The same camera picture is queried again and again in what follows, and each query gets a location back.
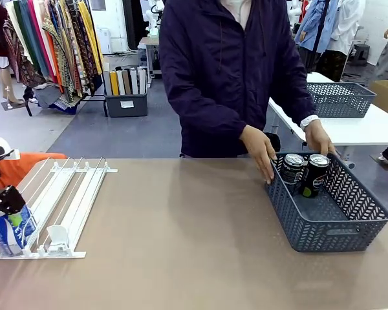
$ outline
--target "hand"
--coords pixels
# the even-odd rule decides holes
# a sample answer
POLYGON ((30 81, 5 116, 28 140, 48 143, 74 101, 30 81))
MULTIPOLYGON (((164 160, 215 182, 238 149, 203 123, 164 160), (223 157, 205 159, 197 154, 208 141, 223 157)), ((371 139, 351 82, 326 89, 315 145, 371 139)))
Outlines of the hand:
POLYGON ((247 125, 240 136, 240 140, 243 141, 249 155, 256 162, 257 168, 266 179, 267 184, 270 184, 274 179, 270 158, 276 160, 276 153, 270 139, 259 129, 247 125))
POLYGON ((302 33, 300 33, 300 42, 303 42, 305 37, 306 37, 306 32, 302 31, 302 33))
POLYGON ((328 134, 323 129, 321 121, 316 119, 311 121, 305 128, 306 142, 308 146, 322 155, 333 153, 336 155, 336 150, 328 134))

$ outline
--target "soda can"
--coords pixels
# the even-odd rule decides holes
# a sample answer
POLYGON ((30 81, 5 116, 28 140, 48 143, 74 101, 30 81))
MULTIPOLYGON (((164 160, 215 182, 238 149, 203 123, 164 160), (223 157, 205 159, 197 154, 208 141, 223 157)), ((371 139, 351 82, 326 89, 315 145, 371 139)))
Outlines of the soda can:
POLYGON ((0 211, 0 254, 15 256, 22 253, 28 237, 36 230, 36 222, 25 205, 19 213, 7 215, 0 211))
POLYGON ((300 187, 300 193, 304 197, 313 198, 319 194, 326 171, 328 170, 329 162, 329 158, 324 155, 313 154, 309 157, 300 187))
POLYGON ((287 185, 295 185, 300 177, 305 160, 297 154, 287 154, 283 160, 283 166, 280 171, 282 180, 287 185))

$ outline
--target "blue can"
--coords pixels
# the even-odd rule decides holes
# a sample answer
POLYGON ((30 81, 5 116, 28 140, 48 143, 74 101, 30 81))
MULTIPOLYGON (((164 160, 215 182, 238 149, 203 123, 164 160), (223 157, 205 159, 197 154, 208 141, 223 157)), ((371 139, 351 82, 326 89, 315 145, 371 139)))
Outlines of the blue can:
POLYGON ((20 255, 36 227, 32 213, 26 205, 19 213, 12 215, 0 211, 0 253, 4 256, 20 255))

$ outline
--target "white wristband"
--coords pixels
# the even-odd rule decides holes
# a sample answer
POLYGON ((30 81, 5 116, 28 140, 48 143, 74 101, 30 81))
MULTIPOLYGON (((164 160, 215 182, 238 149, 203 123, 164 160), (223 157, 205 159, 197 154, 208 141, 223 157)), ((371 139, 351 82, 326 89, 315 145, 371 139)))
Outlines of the white wristband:
POLYGON ((300 128, 302 130, 305 130, 305 128, 312 123, 314 120, 319 119, 317 115, 310 115, 307 118, 305 118, 303 121, 300 123, 300 128))

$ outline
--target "basket rim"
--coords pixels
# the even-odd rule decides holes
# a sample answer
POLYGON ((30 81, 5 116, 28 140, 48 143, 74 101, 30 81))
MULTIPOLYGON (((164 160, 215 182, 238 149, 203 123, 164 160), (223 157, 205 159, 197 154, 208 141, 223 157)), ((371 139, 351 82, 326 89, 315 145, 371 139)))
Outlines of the basket rim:
MULTIPOLYGON (((280 155, 280 156, 286 156, 287 154, 291 154, 291 152, 277 152, 276 153, 276 155, 280 155)), ((309 156, 309 155, 312 155, 312 154, 319 154, 319 153, 317 153, 317 152, 295 152, 293 154, 297 154, 297 155, 301 155, 301 156, 309 156)), ((383 209, 388 214, 388 209, 383 206, 381 201, 368 188, 366 188, 366 186, 364 186, 364 184, 352 173, 352 171, 349 169, 349 167, 346 166, 346 164, 339 157, 337 157, 333 153, 328 153, 328 157, 329 158, 333 157, 335 160, 337 160, 339 162, 339 164, 341 165, 341 167, 343 167, 345 172, 348 173, 351 176, 351 178, 353 178, 355 181, 357 181, 358 184, 360 185, 360 187, 375 201, 375 204, 377 204, 381 209, 383 209)), ((354 221, 351 221, 351 220, 347 220, 347 221, 337 221, 337 220, 315 221, 315 220, 308 220, 305 216, 302 215, 302 213, 300 212, 299 208, 297 207, 295 199, 293 199, 293 196, 291 195, 289 189, 287 188, 286 184, 284 183, 282 177, 280 177, 280 173, 277 170, 273 160, 271 160, 271 164, 272 164, 272 167, 273 167, 274 172, 275 172, 275 177, 280 179, 280 182, 282 183, 283 187, 286 189, 286 192, 287 192, 289 198, 292 200, 293 206, 298 211, 300 217, 302 219, 304 219, 305 221, 309 222, 309 223, 324 223, 324 224, 328 224, 328 223, 386 223, 386 222, 388 222, 388 218, 383 218, 383 219, 380 219, 380 220, 377 219, 377 220, 354 220, 354 221)))
POLYGON ((360 85, 359 83, 355 83, 355 82, 334 82, 334 83, 327 83, 327 82, 308 82, 308 85, 336 85, 336 84, 339 84, 339 85, 356 85, 357 87, 360 87, 362 88, 363 90, 366 90, 369 94, 364 94, 364 95, 360 95, 360 94, 354 94, 354 95, 319 95, 319 96, 376 96, 376 94, 371 91, 370 89, 367 89, 366 87, 360 85))

